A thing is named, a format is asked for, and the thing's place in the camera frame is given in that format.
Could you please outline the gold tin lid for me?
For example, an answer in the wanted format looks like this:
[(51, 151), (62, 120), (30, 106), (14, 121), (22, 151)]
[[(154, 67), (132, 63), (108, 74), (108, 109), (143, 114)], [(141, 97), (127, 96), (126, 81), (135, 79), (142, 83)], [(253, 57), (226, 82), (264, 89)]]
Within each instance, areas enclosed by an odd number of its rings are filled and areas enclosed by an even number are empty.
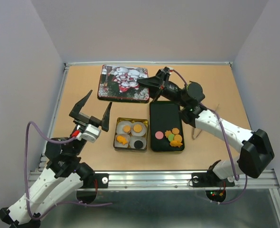
[(99, 100), (148, 103), (149, 90), (139, 85), (138, 80), (148, 78), (143, 67), (103, 65), (99, 80)]

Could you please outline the gold cookie tin base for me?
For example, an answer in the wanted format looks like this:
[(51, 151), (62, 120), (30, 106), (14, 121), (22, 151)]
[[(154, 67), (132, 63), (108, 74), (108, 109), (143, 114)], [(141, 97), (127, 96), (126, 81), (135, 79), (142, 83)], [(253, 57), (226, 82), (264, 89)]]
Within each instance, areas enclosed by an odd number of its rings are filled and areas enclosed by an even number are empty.
[(115, 147), (114, 145), (114, 141), (115, 141), (115, 136), (117, 135), (116, 133), (116, 127), (118, 125), (119, 122), (121, 121), (130, 121), (132, 124), (135, 123), (135, 122), (141, 122), (141, 123), (144, 123), (144, 125), (146, 126), (147, 128), (147, 131), (146, 131), (146, 134), (143, 136), (146, 138), (147, 142), (148, 142), (148, 134), (149, 134), (149, 121), (147, 119), (135, 119), (135, 118), (123, 118), (123, 117), (118, 117), (117, 118), (117, 121), (116, 121), (116, 126), (115, 126), (115, 133), (114, 133), (114, 140), (113, 140), (113, 147), (115, 150), (117, 151), (130, 151), (130, 152), (146, 152), (146, 150), (135, 150), (135, 149), (132, 149), (130, 146), (128, 146), (128, 148), (119, 148), (119, 147)]

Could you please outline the metal tongs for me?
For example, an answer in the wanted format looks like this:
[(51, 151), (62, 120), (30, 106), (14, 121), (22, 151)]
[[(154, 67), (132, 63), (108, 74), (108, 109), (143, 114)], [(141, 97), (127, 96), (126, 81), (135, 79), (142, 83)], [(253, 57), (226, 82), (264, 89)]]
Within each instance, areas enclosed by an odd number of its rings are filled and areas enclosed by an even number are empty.
[[(217, 112), (217, 111), (218, 111), (219, 105), (220, 105), (220, 104), (218, 104), (218, 105), (215, 107), (215, 109), (213, 110), (214, 112)], [(191, 132), (192, 132), (192, 133), (191, 133), (191, 138), (192, 138), (192, 140), (196, 140), (196, 139), (198, 138), (198, 136), (202, 133), (202, 130), (201, 130), (201, 129), (196, 130), (196, 129), (193, 127)]]

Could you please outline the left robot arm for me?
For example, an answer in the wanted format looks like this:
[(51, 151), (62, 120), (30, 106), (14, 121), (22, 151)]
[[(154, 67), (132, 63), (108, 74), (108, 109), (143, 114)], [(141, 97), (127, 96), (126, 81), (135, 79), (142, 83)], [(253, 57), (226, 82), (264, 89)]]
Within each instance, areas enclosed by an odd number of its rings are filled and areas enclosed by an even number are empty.
[(38, 228), (42, 218), (56, 206), (64, 204), (63, 200), (73, 191), (90, 186), (98, 190), (100, 183), (107, 186), (107, 182), (79, 157), (87, 142), (96, 142), (101, 131), (109, 130), (112, 103), (108, 104), (102, 119), (81, 113), (90, 95), (88, 92), (72, 108), (69, 116), (75, 127), (68, 137), (48, 138), (33, 121), (27, 124), (24, 155), (28, 155), (28, 131), (30, 126), (34, 126), (47, 142), (45, 156), (48, 162), (31, 186), (24, 171), (23, 196), (11, 206), (0, 209), (0, 220), (11, 228)]

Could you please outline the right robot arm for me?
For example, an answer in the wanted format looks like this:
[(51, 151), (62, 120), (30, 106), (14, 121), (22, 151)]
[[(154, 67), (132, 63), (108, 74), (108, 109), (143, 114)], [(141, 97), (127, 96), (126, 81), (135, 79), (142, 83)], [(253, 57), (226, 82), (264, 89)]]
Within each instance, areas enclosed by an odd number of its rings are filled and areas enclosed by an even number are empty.
[(202, 104), (205, 95), (199, 83), (185, 82), (184, 87), (179, 88), (169, 80), (172, 72), (174, 69), (165, 67), (155, 76), (140, 78), (137, 82), (149, 90), (153, 101), (162, 96), (181, 106), (179, 115), (184, 123), (223, 140), (228, 150), (234, 148), (239, 153), (233, 158), (228, 152), (228, 160), (218, 160), (211, 165), (206, 174), (208, 183), (218, 185), (228, 177), (238, 180), (241, 174), (258, 178), (275, 157), (268, 134), (262, 129), (241, 128), (221, 118)]

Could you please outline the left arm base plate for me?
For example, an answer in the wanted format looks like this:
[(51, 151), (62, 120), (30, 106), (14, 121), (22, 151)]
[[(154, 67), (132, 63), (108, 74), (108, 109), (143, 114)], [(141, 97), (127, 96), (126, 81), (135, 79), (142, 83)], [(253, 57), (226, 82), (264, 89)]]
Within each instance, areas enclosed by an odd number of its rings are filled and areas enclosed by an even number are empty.
[(108, 188), (109, 174), (95, 173), (85, 178), (81, 189), (106, 189)]

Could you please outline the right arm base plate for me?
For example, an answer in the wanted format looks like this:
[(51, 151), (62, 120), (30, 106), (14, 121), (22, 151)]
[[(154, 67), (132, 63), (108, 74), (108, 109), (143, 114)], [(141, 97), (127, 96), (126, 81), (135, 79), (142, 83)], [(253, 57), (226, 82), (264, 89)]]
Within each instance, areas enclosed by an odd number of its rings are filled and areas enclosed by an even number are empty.
[(207, 188), (207, 187), (234, 187), (235, 183), (229, 182), (228, 179), (221, 180), (215, 174), (209, 172), (195, 172), (192, 173), (191, 180), (194, 188)]

